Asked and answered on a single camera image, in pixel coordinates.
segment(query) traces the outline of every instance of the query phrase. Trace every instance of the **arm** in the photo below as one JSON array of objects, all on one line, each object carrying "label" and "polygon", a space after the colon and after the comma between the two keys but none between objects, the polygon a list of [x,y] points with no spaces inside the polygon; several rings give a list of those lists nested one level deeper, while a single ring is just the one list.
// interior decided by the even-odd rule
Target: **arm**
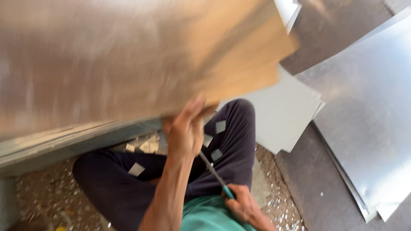
[{"label": "arm", "polygon": [[278,231],[270,219],[261,212],[246,185],[227,185],[236,200],[226,197],[226,206],[241,221],[250,223],[258,231]]},{"label": "arm", "polygon": [[167,160],[154,199],[147,208],[139,231],[180,230],[184,195],[194,158],[203,144],[203,117],[217,105],[202,110],[204,97],[187,103],[175,118],[163,120],[169,146]]}]

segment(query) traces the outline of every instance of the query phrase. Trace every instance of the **dark navy pants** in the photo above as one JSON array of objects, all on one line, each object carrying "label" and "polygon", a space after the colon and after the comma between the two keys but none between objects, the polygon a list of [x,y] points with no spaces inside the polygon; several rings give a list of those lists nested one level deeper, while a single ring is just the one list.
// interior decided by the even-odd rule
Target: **dark navy pants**
[{"label": "dark navy pants", "polygon": [[[226,130],[216,134],[215,123],[225,120]],[[255,155],[255,114],[250,102],[237,99],[224,105],[205,125],[204,132],[213,137],[208,148],[202,147],[209,159],[220,149],[223,155],[214,162],[217,173],[227,182],[251,188]],[[145,170],[134,177],[128,174],[138,163]],[[154,197],[155,185],[145,182],[161,177],[166,156],[98,150],[80,157],[73,175],[94,206],[118,231],[136,231],[144,212]],[[196,157],[190,172],[185,201],[220,195],[221,186]]]}]

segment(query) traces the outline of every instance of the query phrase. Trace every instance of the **teal handle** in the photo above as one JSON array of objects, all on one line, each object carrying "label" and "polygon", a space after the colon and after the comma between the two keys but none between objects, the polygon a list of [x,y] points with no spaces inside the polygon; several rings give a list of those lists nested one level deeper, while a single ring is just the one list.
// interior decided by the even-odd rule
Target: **teal handle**
[{"label": "teal handle", "polygon": [[236,198],[234,197],[234,195],[231,193],[231,191],[229,190],[229,188],[227,187],[227,185],[225,185],[225,186],[223,187],[223,191],[224,191],[224,193],[228,196],[228,198],[230,198],[230,199],[236,199]]}]

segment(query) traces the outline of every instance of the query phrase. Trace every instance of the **person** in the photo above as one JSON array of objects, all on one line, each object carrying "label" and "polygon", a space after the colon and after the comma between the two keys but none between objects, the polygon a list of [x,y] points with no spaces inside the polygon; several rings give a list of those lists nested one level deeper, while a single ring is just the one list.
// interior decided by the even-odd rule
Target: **person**
[{"label": "person", "polygon": [[[98,150],[80,157],[73,175],[101,214],[118,231],[273,231],[250,194],[255,155],[255,114],[244,99],[224,105],[203,127],[203,117],[217,105],[203,108],[199,95],[181,113],[163,120],[168,155]],[[226,121],[223,132],[215,124]],[[203,146],[204,133],[213,137]],[[213,160],[212,152],[222,155]],[[235,199],[206,170],[200,150],[227,182]],[[128,171],[138,163],[137,177]]]}]

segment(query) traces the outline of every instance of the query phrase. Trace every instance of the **green shirt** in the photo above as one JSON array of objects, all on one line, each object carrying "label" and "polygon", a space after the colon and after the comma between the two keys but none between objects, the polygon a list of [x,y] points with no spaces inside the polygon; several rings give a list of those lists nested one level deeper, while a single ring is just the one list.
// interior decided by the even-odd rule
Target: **green shirt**
[{"label": "green shirt", "polygon": [[256,231],[250,224],[239,222],[218,195],[201,196],[186,204],[181,231]]}]

